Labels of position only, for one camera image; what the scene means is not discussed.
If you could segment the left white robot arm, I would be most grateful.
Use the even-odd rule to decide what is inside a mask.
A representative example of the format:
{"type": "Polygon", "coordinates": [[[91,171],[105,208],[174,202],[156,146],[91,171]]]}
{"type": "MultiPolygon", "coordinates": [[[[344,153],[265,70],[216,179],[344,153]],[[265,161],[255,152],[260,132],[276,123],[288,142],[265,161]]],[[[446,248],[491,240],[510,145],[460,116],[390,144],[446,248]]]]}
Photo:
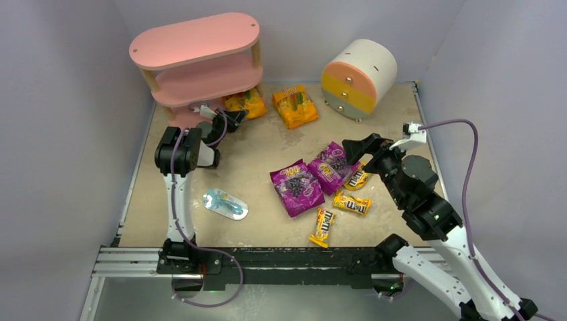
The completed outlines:
{"type": "Polygon", "coordinates": [[[218,144],[227,133],[235,132],[248,111],[213,112],[212,123],[203,122],[194,128],[169,126],[164,131],[154,154],[168,195],[168,232],[161,251],[165,264],[191,267],[202,262],[195,242],[191,207],[192,172],[197,168],[216,169],[221,159],[218,144]]]}

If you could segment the orange gummy candy bag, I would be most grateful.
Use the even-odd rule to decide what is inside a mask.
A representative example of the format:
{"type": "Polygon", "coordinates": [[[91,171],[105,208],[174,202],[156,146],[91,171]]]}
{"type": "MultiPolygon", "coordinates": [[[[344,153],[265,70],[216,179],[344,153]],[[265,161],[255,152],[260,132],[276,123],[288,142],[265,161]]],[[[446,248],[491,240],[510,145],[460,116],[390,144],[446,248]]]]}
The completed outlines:
{"type": "Polygon", "coordinates": [[[319,119],[314,101],[303,85],[276,92],[271,101],[287,129],[294,129],[319,119]]]}
{"type": "Polygon", "coordinates": [[[224,96],[222,97],[222,101],[225,109],[228,111],[246,110],[246,119],[259,118],[267,112],[263,98],[256,88],[224,96]]]}

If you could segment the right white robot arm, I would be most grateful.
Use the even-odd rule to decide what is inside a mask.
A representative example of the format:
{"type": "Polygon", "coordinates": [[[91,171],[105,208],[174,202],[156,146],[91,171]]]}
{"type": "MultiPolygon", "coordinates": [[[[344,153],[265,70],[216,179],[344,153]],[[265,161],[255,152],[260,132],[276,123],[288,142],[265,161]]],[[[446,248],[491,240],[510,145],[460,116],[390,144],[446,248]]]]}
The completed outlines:
{"type": "Polygon", "coordinates": [[[377,174],[407,226],[445,260],[452,274],[421,258],[402,237],[392,234],[377,246],[393,267],[420,283],[461,320],[529,320],[538,308],[511,291],[468,241],[468,232],[453,206],[435,192],[439,180],[427,158],[406,152],[427,141],[424,130],[393,141],[371,134],[363,140],[343,140],[346,162],[364,155],[364,166],[377,174]]]}

